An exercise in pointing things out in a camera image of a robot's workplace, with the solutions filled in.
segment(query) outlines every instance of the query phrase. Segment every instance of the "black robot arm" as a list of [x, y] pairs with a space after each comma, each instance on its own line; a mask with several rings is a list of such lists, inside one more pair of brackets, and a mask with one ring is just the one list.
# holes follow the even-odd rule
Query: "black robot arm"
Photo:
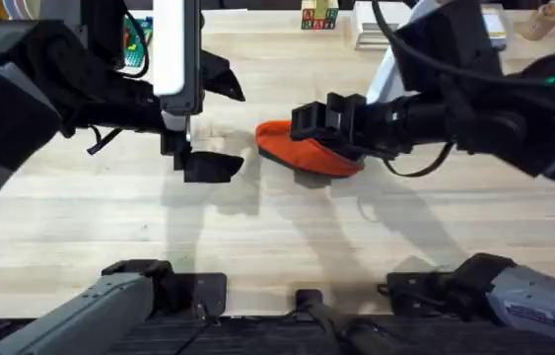
[[[476, 19], [460, 21], [459, 14]], [[358, 95], [329, 94], [327, 104], [293, 110], [292, 139], [317, 139], [353, 160], [379, 157], [394, 173], [390, 161], [400, 154], [415, 145], [442, 142], [445, 148], [433, 165], [406, 176], [432, 172], [455, 146], [555, 180], [555, 55], [504, 76], [480, 16], [477, 2], [453, 1], [401, 28], [395, 40], [418, 47], [428, 60], [452, 64], [454, 71], [431, 67], [428, 60], [415, 59], [395, 45], [404, 86], [419, 94], [371, 105]], [[431, 26], [439, 31], [426, 31]]]

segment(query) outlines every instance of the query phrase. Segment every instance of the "colorful block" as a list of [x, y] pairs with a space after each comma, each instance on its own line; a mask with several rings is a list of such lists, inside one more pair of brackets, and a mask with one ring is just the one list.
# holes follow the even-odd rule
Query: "colorful block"
[[312, 20], [302, 20], [301, 21], [301, 29], [302, 30], [311, 30], [312, 29]]
[[314, 9], [304, 9], [304, 20], [311, 20], [314, 18]]
[[326, 20], [336, 20], [338, 17], [338, 9], [327, 9], [325, 12], [325, 19]]
[[302, 30], [334, 30], [338, 0], [302, 0]]

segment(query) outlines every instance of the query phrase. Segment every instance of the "beige object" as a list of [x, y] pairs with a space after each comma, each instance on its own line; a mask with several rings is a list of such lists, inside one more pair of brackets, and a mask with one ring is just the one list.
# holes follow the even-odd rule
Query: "beige object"
[[[506, 14], [514, 23], [529, 12]], [[298, 11], [204, 15], [203, 48], [231, 60], [247, 100], [207, 95], [192, 133], [199, 149], [242, 154], [241, 173], [184, 184], [154, 135], [124, 132], [95, 157], [84, 151], [91, 132], [56, 137], [0, 192], [0, 318], [39, 317], [128, 258], [226, 273], [230, 315], [283, 314], [303, 287], [343, 310], [385, 312], [375, 285], [388, 272], [450, 269], [480, 251], [555, 276], [555, 183], [495, 158], [454, 153], [416, 179], [368, 159], [353, 178], [309, 188], [322, 181], [296, 183], [257, 156], [258, 123], [328, 92], [367, 92], [382, 55], [353, 50], [348, 14], [323, 33], [299, 30]], [[555, 30], [539, 41], [513, 35], [503, 65], [521, 70], [554, 52]], [[439, 150], [419, 148], [397, 167], [424, 167]]]
[[528, 20], [517, 26], [519, 34], [529, 40], [542, 39], [555, 27], [555, 2], [540, 6]]

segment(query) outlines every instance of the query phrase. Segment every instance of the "green object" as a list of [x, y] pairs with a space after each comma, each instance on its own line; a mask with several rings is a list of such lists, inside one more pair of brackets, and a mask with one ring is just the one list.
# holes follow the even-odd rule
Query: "green object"
[[301, 29], [302, 30], [311, 30], [312, 29], [312, 20], [302, 20], [301, 21]]
[[327, 9], [327, 13], [325, 14], [326, 20], [336, 20], [338, 17], [338, 9]]
[[[137, 23], [143, 29], [144, 35], [146, 35], [146, 43], [150, 43], [152, 38], [152, 18], [147, 19], [137, 19]], [[139, 34], [132, 26], [132, 21], [127, 17], [123, 20], [124, 25], [124, 58], [127, 67], [140, 67], [143, 64], [145, 50], [141, 45], [141, 40], [139, 39]]]

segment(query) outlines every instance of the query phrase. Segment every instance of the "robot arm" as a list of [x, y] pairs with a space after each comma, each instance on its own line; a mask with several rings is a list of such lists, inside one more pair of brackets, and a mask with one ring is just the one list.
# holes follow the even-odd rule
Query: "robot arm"
[[[90, 128], [98, 140], [90, 154], [131, 130], [159, 135], [161, 154], [173, 156], [174, 169], [184, 171], [187, 182], [228, 182], [237, 173], [242, 158], [192, 152], [189, 134], [205, 90], [244, 100], [229, 61], [200, 49], [199, 2], [155, 5], [160, 23], [176, 13], [171, 10], [185, 14], [180, 34], [158, 34], [160, 46], [172, 46], [165, 42], [171, 34], [174, 47], [182, 48], [173, 57], [178, 65], [169, 65], [180, 72], [164, 67], [155, 76], [159, 82], [170, 77], [173, 90], [116, 71], [123, 63], [123, 1], [49, 0], [42, 13], [60, 20], [0, 22], [0, 187], [56, 132], [70, 138]], [[102, 138], [99, 126], [113, 130]]]
[[449, 2], [387, 37], [404, 87], [419, 94], [371, 105], [330, 94], [326, 104], [293, 110], [293, 140], [314, 138], [350, 159], [382, 158], [392, 172], [390, 161], [413, 146], [445, 142], [433, 166], [409, 176], [431, 172], [455, 145], [555, 180], [555, 55], [504, 76], [475, 1]]

